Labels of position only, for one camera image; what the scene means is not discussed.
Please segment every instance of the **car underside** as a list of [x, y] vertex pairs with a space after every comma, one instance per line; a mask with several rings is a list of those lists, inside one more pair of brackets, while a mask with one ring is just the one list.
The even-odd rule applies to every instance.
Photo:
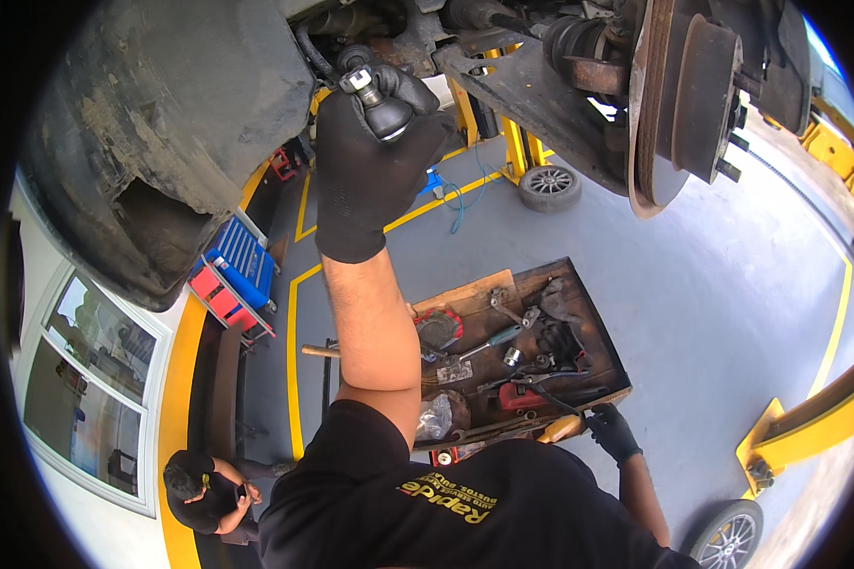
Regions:
[[77, 265], [166, 310], [315, 90], [381, 61], [447, 75], [640, 218], [690, 174], [739, 178], [741, 91], [792, 132], [808, 119], [785, 0], [114, 0], [57, 62], [20, 186]]

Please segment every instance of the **black hair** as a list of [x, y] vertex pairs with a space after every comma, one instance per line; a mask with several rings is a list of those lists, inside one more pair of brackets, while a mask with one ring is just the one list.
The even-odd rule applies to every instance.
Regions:
[[165, 487], [178, 500], [192, 500], [202, 494], [202, 480], [191, 476], [179, 464], [165, 466]]

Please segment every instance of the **black work glove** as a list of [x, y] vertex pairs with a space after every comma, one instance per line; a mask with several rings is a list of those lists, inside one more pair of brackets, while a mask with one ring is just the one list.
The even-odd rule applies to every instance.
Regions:
[[592, 430], [594, 441], [614, 457], [617, 467], [629, 457], [642, 453], [629, 423], [613, 404], [597, 405], [592, 407], [592, 412], [593, 416], [585, 417], [585, 424]]
[[439, 101], [420, 79], [387, 64], [372, 73], [380, 92], [411, 105], [415, 117], [397, 140], [382, 143], [357, 97], [337, 90], [319, 105], [310, 178], [319, 191], [316, 244], [342, 263], [361, 263], [382, 250], [383, 228], [408, 211], [455, 132], [455, 119], [437, 111]]

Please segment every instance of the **tire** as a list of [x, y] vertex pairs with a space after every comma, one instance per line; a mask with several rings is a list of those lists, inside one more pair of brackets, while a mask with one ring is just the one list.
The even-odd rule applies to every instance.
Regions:
[[574, 206], [582, 197], [582, 182], [561, 165], [538, 165], [519, 180], [519, 199], [529, 210], [555, 213]]
[[731, 500], [708, 509], [681, 551], [705, 569], [742, 569], [756, 552], [761, 537], [760, 505], [752, 500]]

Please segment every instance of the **wooden hammer handle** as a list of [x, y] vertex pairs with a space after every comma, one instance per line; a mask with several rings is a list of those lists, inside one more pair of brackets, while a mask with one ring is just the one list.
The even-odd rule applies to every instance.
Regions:
[[300, 346], [300, 353], [308, 356], [322, 356], [323, 358], [341, 358], [342, 355], [335, 348], [323, 348], [322, 346], [311, 346], [304, 344]]

